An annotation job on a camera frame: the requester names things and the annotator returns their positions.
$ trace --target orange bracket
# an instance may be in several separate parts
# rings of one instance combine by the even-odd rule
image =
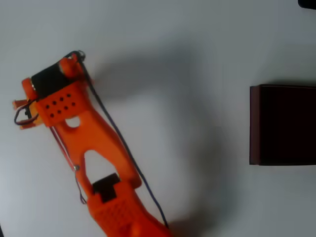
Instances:
[[[13,105],[17,109],[35,100],[29,111],[38,117],[29,124],[22,123],[21,128],[44,123],[56,131],[54,135],[60,139],[61,148],[65,148],[63,154],[87,196],[89,212],[108,236],[171,237],[170,231],[139,200],[135,189],[141,186],[141,179],[118,135],[93,108],[85,89],[85,69],[78,57],[79,53],[73,52],[40,74],[23,80],[28,100],[15,101]],[[53,93],[52,87],[46,88],[39,81],[52,74],[57,75],[60,85],[65,84]],[[75,116],[79,117],[80,125],[69,127],[65,120]],[[95,189],[97,185],[90,183],[85,171],[84,153],[89,150],[111,162],[119,178],[109,176],[107,185],[101,182],[101,188]]]

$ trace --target white surface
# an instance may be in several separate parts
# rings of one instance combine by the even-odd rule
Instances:
[[[21,80],[73,49],[180,236],[315,235],[316,167],[249,166],[248,151],[249,86],[316,78],[316,11],[297,0],[2,0],[5,237],[104,236],[49,131],[13,125]],[[91,180],[113,170],[88,156]]]

